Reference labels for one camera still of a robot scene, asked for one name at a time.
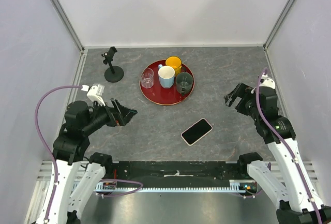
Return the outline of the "phone with pink case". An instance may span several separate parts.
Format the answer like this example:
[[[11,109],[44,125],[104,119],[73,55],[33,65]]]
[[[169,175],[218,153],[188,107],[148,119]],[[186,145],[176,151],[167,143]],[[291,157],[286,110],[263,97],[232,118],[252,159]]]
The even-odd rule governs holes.
[[[182,132],[181,138],[187,145],[192,146],[210,133],[212,129],[212,125],[205,118],[202,118]]]

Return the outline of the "black phone stand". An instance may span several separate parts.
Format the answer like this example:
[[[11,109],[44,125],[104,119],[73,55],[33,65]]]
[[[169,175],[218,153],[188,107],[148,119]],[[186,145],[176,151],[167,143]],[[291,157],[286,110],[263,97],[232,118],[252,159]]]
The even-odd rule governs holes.
[[[103,63],[109,67],[104,72],[104,77],[108,82],[115,83],[124,77],[124,71],[120,66],[113,66],[113,57],[117,53],[116,47],[110,47],[108,52],[103,53],[101,56],[104,58]]]

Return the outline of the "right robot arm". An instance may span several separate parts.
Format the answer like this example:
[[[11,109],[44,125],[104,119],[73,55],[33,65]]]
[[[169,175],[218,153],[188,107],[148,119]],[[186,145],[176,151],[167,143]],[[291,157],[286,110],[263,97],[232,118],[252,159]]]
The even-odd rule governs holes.
[[[240,98],[236,111],[253,119],[283,180],[271,173],[256,152],[240,155],[238,176],[257,182],[275,205],[279,223],[330,223],[330,206],[323,203],[309,178],[292,124],[279,114],[274,82],[261,83],[258,89],[239,83],[225,96],[226,105],[230,107],[236,98]]]

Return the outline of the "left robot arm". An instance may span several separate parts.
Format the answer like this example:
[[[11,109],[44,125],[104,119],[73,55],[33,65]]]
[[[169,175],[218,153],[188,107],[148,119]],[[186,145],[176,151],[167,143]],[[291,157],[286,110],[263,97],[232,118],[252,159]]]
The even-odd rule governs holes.
[[[111,102],[111,107],[96,101],[89,106],[81,100],[68,105],[65,123],[53,143],[51,183],[36,223],[80,223],[96,185],[113,175],[112,157],[95,152],[78,186],[73,185],[90,145],[88,137],[103,126],[125,126],[137,114],[115,98]]]

